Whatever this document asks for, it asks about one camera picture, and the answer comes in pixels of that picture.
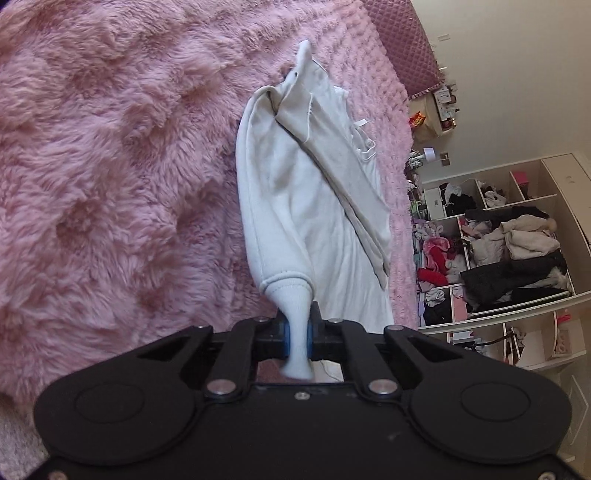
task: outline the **shelving unit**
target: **shelving unit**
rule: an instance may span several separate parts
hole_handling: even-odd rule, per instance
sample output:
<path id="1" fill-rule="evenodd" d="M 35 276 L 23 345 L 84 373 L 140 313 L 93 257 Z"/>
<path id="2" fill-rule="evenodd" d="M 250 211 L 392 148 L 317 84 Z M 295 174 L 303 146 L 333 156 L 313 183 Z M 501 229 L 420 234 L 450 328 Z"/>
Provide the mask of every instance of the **shelving unit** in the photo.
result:
<path id="1" fill-rule="evenodd" d="M 586 168 L 591 171 L 591 164 Z M 515 179 L 513 172 L 517 171 L 527 176 L 527 196 Z M 485 207 L 487 211 L 499 212 L 521 205 L 547 212 L 557 222 L 556 238 L 568 265 L 572 293 L 568 297 L 559 294 L 527 302 L 510 311 L 498 309 L 473 314 L 462 322 L 456 321 L 452 307 L 451 323 L 422 326 L 419 330 L 449 343 L 458 334 L 481 342 L 502 339 L 511 329 L 523 334 L 522 350 L 516 343 L 509 347 L 502 340 L 487 346 L 484 353 L 505 362 L 511 349 L 515 352 L 516 367 L 536 372 L 561 386 L 571 401 L 573 418 L 559 455 L 586 478 L 591 478 L 591 465 L 586 462 L 591 440 L 591 358 L 586 355 L 587 344 L 591 345 L 591 178 L 585 172 L 577 158 L 567 154 L 424 184 L 425 189 L 433 189 L 446 181 L 455 185 L 465 182 L 464 193 L 476 196 L 475 201 L 480 204 L 485 201 L 480 188 L 472 188 L 478 187 L 480 181 L 502 189 L 508 200 L 501 207 Z M 462 217 L 447 217 L 437 223 L 443 225 L 445 232 L 453 233 L 460 228 Z M 452 286 L 440 288 L 451 292 Z M 559 344 L 568 347 L 561 350 Z"/>

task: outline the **beige carpet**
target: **beige carpet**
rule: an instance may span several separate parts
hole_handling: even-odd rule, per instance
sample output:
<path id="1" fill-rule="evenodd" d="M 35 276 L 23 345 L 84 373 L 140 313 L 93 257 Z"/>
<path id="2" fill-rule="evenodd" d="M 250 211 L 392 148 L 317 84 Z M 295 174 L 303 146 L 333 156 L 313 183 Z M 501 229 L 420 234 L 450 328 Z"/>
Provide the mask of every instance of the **beige carpet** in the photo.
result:
<path id="1" fill-rule="evenodd" d="M 6 480 L 21 480 L 47 458 L 41 439 L 0 395 L 0 474 Z"/>

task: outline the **pink fluffy blanket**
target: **pink fluffy blanket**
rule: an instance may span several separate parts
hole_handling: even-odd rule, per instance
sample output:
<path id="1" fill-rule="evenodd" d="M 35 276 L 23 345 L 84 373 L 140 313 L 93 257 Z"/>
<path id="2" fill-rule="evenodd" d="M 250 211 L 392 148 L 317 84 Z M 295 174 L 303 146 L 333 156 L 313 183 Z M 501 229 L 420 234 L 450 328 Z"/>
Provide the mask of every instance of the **pink fluffy blanket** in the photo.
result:
<path id="1" fill-rule="evenodd" d="M 13 0 L 0 12 L 0 391 L 274 309 L 246 263 L 246 101 L 308 38 L 371 120 L 391 297 L 415 326 L 406 92 L 359 0 Z"/>

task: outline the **white clothing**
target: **white clothing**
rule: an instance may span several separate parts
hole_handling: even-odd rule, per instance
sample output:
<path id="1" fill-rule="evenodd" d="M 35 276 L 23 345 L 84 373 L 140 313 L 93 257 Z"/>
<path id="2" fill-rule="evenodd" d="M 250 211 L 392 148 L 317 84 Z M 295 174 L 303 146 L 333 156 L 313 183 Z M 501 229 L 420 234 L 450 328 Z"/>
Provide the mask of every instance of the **white clothing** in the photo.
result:
<path id="1" fill-rule="evenodd" d="M 290 323 L 284 373 L 294 378 L 312 376 L 306 335 L 313 300 L 323 318 L 355 320 L 370 332 L 393 323 L 389 209 L 375 144 L 350 119 L 346 95 L 305 41 L 285 81 L 255 92 L 238 130 L 249 267 Z"/>

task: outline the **wall outlet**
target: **wall outlet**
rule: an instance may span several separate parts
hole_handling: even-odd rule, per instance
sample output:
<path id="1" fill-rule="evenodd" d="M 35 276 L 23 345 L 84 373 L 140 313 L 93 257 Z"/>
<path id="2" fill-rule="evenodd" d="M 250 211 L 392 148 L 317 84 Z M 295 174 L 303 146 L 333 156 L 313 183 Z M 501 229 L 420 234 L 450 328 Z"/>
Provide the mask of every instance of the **wall outlet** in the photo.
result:
<path id="1" fill-rule="evenodd" d="M 449 165 L 451 165 L 451 161 L 449 160 L 449 153 L 447 152 L 443 152 L 439 155 L 439 158 L 441 158 L 441 164 L 444 167 L 448 167 Z"/>

